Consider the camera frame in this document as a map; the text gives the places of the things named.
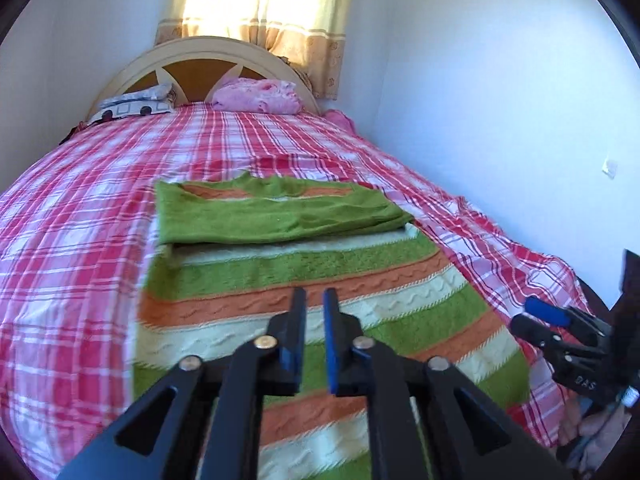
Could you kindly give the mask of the pink cloth beside bed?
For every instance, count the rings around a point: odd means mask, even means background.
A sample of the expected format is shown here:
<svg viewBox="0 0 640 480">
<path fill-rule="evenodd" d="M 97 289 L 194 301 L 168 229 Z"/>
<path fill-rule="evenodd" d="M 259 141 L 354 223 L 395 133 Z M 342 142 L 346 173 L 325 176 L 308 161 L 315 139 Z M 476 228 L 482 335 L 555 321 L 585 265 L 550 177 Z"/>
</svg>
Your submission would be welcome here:
<svg viewBox="0 0 640 480">
<path fill-rule="evenodd" d="M 341 110 L 327 110 L 323 113 L 322 117 L 346 132 L 351 134 L 357 132 L 354 122 Z"/>
</svg>

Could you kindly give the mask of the green striped knit sweater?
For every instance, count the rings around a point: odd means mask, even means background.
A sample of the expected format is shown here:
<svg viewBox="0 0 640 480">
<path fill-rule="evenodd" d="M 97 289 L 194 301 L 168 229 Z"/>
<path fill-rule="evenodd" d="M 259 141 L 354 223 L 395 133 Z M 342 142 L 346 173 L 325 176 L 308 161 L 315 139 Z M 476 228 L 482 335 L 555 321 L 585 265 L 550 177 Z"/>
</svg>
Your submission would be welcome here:
<svg viewBox="0 0 640 480">
<path fill-rule="evenodd" d="M 366 402 L 331 396 L 322 295 L 397 353 L 444 356 L 502 408 L 528 396 L 525 356 L 501 318 L 411 214 L 353 183 L 250 174 L 154 186 L 158 240 L 138 307 L 135 394 L 181 358 L 228 356 L 306 292 L 303 380 L 265 402 L 263 479 L 365 479 Z"/>
</svg>

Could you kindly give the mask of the yellow orange back curtain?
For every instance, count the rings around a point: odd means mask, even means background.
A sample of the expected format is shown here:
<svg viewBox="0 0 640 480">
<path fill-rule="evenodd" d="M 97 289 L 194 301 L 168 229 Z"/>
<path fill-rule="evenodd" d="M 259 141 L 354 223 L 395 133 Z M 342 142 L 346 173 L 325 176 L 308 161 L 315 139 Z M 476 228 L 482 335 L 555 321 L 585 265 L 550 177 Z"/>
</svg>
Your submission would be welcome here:
<svg viewBox="0 0 640 480">
<path fill-rule="evenodd" d="M 286 58 L 318 99 L 340 86 L 352 0 L 166 0 L 155 42 L 195 36 L 240 40 Z"/>
</svg>

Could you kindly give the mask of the pink floral pillow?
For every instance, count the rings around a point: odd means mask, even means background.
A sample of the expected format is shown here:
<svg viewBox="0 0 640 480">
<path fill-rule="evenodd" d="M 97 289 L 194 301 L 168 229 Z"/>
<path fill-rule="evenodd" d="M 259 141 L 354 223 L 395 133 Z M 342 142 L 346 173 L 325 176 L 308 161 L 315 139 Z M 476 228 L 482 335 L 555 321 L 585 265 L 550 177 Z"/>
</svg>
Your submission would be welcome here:
<svg viewBox="0 0 640 480">
<path fill-rule="evenodd" d="M 296 92 L 296 84 L 277 79 L 235 78 L 229 80 L 206 103 L 223 112 L 247 112 L 271 115 L 296 115 L 303 109 L 303 101 Z"/>
</svg>

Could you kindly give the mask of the white wall socket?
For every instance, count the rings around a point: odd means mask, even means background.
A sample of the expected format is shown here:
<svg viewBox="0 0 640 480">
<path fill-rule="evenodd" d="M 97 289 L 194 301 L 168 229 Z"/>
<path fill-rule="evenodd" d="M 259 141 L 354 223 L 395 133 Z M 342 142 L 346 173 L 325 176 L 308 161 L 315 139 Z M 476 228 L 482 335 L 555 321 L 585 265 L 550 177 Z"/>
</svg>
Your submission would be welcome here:
<svg viewBox="0 0 640 480">
<path fill-rule="evenodd" d="M 602 165 L 602 172 L 611 180 L 616 177 L 618 163 L 616 160 L 607 158 Z"/>
</svg>

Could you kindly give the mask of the cream arched wooden headboard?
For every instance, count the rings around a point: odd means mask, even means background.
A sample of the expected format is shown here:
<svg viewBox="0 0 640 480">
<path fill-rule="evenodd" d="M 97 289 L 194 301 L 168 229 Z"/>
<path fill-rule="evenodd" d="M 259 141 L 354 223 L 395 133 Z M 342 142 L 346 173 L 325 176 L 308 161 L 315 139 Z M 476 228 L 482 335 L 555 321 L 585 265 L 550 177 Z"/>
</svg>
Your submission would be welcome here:
<svg viewBox="0 0 640 480">
<path fill-rule="evenodd" d="M 312 92 L 283 58 L 240 40 L 205 36 L 171 40 L 135 58 L 99 93 L 88 114 L 106 98 L 163 82 L 175 87 L 178 105 L 203 102 L 218 82 L 233 76 L 291 81 L 304 109 L 320 113 Z"/>
</svg>

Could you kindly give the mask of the white car print pillow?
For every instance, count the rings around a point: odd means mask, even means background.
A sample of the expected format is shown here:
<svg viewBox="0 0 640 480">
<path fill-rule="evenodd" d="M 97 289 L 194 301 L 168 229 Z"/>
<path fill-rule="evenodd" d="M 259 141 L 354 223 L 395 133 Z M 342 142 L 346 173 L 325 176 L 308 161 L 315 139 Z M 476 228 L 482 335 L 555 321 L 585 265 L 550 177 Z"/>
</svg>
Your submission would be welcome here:
<svg viewBox="0 0 640 480">
<path fill-rule="evenodd" d="M 157 84 L 144 90 L 112 96 L 99 102 L 98 110 L 90 117 L 88 124 L 171 113 L 175 98 L 176 92 L 171 84 Z"/>
</svg>

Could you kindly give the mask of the red white plaid bedspread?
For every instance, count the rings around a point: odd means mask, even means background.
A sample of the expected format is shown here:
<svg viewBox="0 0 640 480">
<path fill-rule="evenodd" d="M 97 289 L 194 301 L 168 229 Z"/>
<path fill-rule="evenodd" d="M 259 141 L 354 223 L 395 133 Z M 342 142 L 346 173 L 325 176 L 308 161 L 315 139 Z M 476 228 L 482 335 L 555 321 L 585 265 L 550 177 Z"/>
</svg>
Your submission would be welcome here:
<svg viewBox="0 0 640 480">
<path fill-rule="evenodd" d="M 195 104 L 93 126 L 1 197 L 1 426 L 36 477 L 56 477 L 129 398 L 125 341 L 156 233 L 155 180 L 244 171 L 378 188 L 503 318 L 529 295 L 586 306 L 563 260 L 515 243 L 463 197 L 323 118 Z"/>
</svg>

